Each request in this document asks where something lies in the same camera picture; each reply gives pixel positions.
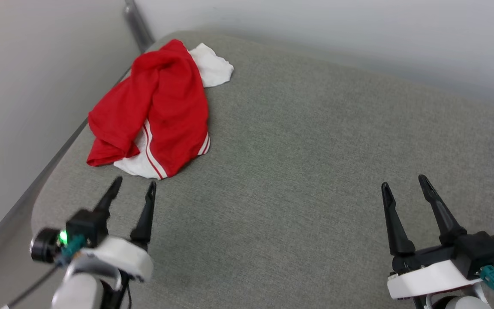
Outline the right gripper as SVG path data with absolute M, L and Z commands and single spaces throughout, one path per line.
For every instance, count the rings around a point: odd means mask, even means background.
M 468 232 L 455 219 L 427 176 L 420 174 L 418 182 L 437 221 L 441 245 L 416 251 L 397 214 L 392 190 L 387 182 L 383 182 L 383 208 L 389 250 L 393 256 L 393 271 L 387 281 L 390 297 L 430 300 L 435 294 L 460 290 L 467 296 L 485 300 L 482 281 L 468 280 L 452 262 L 455 241 Z

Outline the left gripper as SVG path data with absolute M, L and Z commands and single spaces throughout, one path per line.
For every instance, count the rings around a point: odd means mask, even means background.
M 109 214 L 112 201 L 121 188 L 122 176 L 118 176 L 94 207 L 96 213 Z M 74 259 L 74 273 L 85 272 L 109 276 L 118 282 L 121 272 L 141 283 L 152 278 L 154 264 L 147 252 L 151 242 L 157 184 L 151 182 L 145 195 L 145 205 L 137 225 L 130 233 L 130 241 L 108 236 L 96 248 L 83 248 Z

